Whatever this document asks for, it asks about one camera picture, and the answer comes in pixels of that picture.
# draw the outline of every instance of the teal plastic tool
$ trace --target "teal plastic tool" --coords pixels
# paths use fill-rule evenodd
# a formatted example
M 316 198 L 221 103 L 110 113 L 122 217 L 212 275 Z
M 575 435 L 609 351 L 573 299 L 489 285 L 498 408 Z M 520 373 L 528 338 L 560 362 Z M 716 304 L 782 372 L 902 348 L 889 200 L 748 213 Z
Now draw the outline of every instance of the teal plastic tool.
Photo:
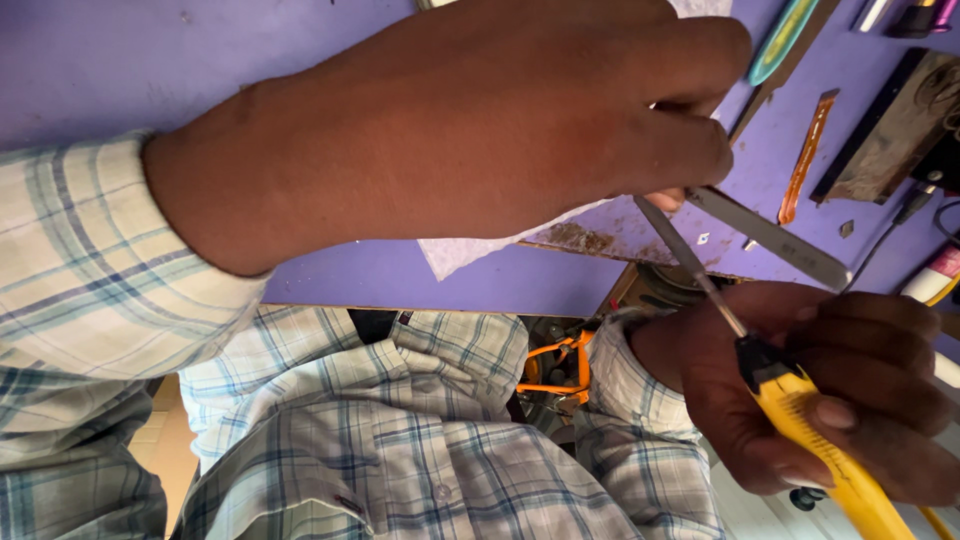
M 790 48 L 797 41 L 797 37 L 804 29 L 807 19 L 817 7 L 817 0 L 790 0 L 790 4 L 780 14 L 780 20 L 773 32 L 767 36 L 759 54 L 750 66 L 747 80 L 751 86 L 757 86 L 767 80 L 783 61 L 783 57 L 790 52 Z

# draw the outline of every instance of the screwdriver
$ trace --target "screwdriver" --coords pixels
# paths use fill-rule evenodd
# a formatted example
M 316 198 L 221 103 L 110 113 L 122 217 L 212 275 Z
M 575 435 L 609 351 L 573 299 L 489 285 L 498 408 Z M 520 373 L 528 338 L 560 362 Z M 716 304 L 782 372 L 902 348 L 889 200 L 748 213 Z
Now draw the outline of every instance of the screwdriver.
M 786 351 L 740 322 L 720 296 L 703 263 L 660 209 L 640 196 L 634 197 L 634 201 L 677 262 L 704 289 L 736 334 L 733 346 L 740 375 L 770 423 L 783 436 L 827 464 L 836 485 L 827 489 L 827 494 L 843 509 L 860 535 L 865 540 L 915 540 L 870 473 L 805 420 L 804 403 L 819 391 L 803 368 Z

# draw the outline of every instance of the person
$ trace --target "person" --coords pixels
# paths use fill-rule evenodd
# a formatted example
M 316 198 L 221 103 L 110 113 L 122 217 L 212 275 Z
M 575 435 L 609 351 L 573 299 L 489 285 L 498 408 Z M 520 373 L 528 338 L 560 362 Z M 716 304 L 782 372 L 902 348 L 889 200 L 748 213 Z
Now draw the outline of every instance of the person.
M 258 304 L 271 268 L 341 242 L 505 236 L 617 194 L 674 208 L 732 166 L 708 114 L 750 51 L 736 21 L 661 0 L 467 0 L 172 133 L 0 157 L 0 536 L 162 535 L 124 444 L 146 381 L 175 372 L 201 461 L 184 538 L 721 538 L 701 433 L 754 493 L 831 485 L 763 417 L 710 306 L 605 322 L 574 460 L 509 421 L 514 316 L 416 311 L 365 343 L 343 309 Z M 933 311 L 725 295 L 891 498 L 957 503 Z

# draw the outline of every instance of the white tissue paper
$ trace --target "white tissue paper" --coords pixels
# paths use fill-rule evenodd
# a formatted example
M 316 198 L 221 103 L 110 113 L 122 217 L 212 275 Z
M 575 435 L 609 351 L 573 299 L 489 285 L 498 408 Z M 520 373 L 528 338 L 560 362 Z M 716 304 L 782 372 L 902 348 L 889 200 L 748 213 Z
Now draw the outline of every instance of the white tissue paper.
M 670 3 L 673 4 L 674 9 L 677 10 L 677 15 L 681 18 L 708 15 L 729 16 L 732 7 L 732 0 L 670 0 Z M 582 207 L 561 215 L 549 223 L 544 223 L 539 227 L 524 231 L 520 234 L 514 234 L 507 238 L 496 238 L 493 240 L 479 238 L 422 238 L 417 240 L 417 242 L 423 251 L 423 256 L 426 257 L 427 263 L 430 264 L 430 269 L 433 270 L 433 275 L 439 282 L 458 268 L 462 268 L 484 255 L 502 250 L 520 239 L 526 238 L 534 233 L 539 233 L 571 217 L 580 215 L 589 209 L 595 209 L 607 201 L 609 201 L 609 199 L 583 205 Z

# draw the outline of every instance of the shirt button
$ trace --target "shirt button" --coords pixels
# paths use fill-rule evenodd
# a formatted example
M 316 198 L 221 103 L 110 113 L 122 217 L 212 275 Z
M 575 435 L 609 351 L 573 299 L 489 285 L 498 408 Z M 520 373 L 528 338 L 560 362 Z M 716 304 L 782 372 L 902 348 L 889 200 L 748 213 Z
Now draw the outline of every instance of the shirt button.
M 439 483 L 433 488 L 434 498 L 441 503 L 450 498 L 450 495 L 453 492 L 450 491 L 450 488 L 446 487 L 446 484 Z

